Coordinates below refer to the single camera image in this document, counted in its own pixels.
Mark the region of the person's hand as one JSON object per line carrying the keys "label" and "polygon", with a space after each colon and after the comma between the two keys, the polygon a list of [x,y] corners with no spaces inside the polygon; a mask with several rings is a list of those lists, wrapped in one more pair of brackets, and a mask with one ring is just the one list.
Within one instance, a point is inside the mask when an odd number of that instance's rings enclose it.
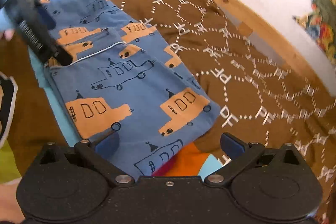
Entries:
{"label": "person's hand", "polygon": [[5,39],[6,41],[10,41],[14,36],[14,32],[15,31],[12,30],[12,29],[1,31],[0,32],[0,39]]}

